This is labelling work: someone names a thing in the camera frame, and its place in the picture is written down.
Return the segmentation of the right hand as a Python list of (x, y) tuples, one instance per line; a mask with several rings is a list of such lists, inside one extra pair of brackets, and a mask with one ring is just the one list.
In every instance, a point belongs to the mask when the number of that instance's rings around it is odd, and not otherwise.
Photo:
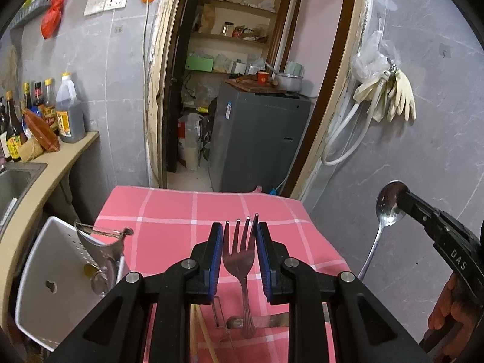
[(458, 281), (459, 277), (453, 273), (442, 289), (427, 322), (429, 330), (439, 330), (445, 324), (446, 317), (451, 316), (457, 323), (462, 325), (460, 331), (446, 345), (448, 351), (465, 347), (471, 338), (481, 313), (479, 308), (471, 308), (471, 305), (465, 304), (463, 299), (454, 297), (454, 293), (457, 292)]

